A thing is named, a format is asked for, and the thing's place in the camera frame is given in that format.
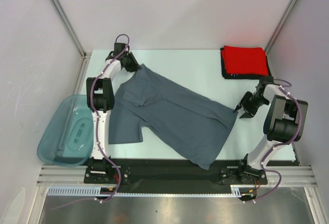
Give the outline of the grey t shirt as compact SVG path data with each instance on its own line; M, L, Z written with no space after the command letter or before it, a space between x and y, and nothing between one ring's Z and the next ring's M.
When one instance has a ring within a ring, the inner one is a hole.
M141 65L121 84L109 120L110 144L143 141L149 128L178 154L208 170L236 121L233 109Z

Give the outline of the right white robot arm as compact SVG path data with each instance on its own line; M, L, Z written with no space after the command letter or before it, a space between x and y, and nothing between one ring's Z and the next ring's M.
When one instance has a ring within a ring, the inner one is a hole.
M262 105L269 106L263 126L264 137L239 162L237 178L242 183L250 183L256 176L265 174L265 166L277 151L299 141L303 134L308 103L294 98L271 76L261 77L256 91L246 92L234 112L242 109L244 113L240 118L250 119Z

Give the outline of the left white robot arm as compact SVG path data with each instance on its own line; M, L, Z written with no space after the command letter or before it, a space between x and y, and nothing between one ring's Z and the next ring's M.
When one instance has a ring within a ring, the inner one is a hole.
M105 184L119 176L116 166L111 162L108 129L111 111L115 105L112 80L122 69L136 72L140 65L127 43L115 42L114 50L105 59L101 72L86 80L87 105L92 111L94 127L93 148L84 177L86 184Z

